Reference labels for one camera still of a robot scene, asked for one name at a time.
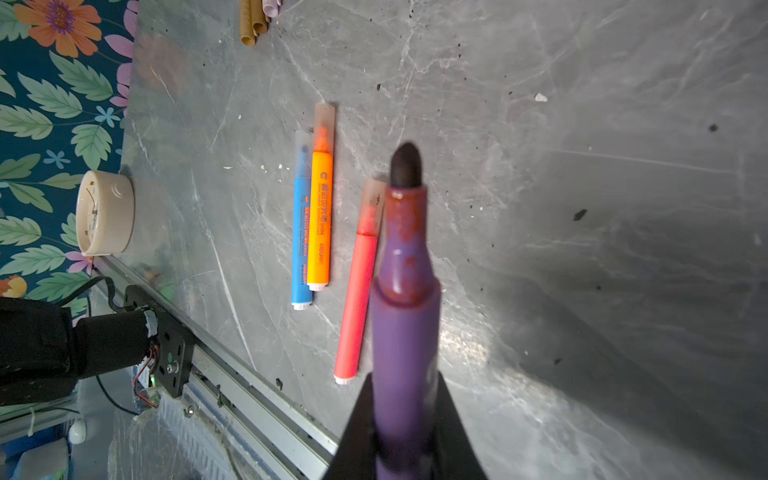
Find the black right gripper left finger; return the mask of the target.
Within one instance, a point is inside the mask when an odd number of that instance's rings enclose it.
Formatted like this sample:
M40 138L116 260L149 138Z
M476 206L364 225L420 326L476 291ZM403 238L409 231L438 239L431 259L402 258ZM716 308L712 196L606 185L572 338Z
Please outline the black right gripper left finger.
M376 478L377 440L373 408L372 375L362 385L337 451L323 480L373 480Z

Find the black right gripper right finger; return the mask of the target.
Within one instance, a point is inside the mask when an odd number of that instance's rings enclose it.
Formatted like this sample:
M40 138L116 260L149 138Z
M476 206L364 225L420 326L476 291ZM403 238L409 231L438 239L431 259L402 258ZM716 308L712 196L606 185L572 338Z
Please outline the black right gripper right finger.
M434 417L433 478L487 479L441 373L438 374Z

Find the red highlighter pen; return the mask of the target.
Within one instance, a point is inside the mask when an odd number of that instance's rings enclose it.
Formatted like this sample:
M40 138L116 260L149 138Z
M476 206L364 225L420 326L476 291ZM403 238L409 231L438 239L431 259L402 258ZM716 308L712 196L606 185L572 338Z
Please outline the red highlighter pen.
M333 372L336 383L340 385L350 383L358 371L386 188L386 184L382 181L367 179L362 192Z

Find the purple highlighter pen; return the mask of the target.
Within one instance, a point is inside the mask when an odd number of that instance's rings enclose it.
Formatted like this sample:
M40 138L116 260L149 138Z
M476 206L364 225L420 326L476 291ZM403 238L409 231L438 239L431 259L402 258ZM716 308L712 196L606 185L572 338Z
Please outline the purple highlighter pen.
M384 245L371 285L379 479L418 479L434 428L441 289L427 248L428 189L417 147L390 162Z

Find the blue highlighter pen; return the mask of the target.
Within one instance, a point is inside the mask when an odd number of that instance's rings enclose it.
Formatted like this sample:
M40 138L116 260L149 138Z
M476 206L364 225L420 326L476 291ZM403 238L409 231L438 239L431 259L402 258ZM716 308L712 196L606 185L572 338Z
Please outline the blue highlighter pen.
M296 311L307 309L313 300L313 293L307 284L311 140L312 136L308 132L302 130L295 132L291 305Z

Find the orange highlighter pen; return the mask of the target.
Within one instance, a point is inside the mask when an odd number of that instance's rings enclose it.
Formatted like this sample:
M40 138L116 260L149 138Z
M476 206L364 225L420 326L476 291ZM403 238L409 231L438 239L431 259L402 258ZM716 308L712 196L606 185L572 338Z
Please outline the orange highlighter pen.
M323 290L330 281L335 114L329 103L315 106L307 271L313 292Z

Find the gold pen cap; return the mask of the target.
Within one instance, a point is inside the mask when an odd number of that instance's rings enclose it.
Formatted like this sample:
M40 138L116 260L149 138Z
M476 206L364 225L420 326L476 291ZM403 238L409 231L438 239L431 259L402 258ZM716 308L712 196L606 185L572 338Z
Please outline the gold pen cap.
M269 18L263 11L262 0L251 0L251 26L255 36L265 34L268 31L270 23Z
M245 46L253 47L256 43L256 34L253 30L250 0L239 1L238 20L241 43Z

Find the light pink pen cap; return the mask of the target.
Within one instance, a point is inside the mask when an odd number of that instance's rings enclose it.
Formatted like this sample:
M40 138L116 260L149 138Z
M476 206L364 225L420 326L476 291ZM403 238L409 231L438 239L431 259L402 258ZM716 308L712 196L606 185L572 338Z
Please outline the light pink pen cap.
M283 5L283 0L262 0L262 10L269 19L276 18Z

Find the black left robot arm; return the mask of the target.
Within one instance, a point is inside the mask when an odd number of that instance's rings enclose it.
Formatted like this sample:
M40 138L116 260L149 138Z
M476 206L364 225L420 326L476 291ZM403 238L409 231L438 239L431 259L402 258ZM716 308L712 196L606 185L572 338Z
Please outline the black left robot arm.
M140 310L72 318L38 300L1 300L1 405L58 400L78 381L122 370L149 356L158 333Z

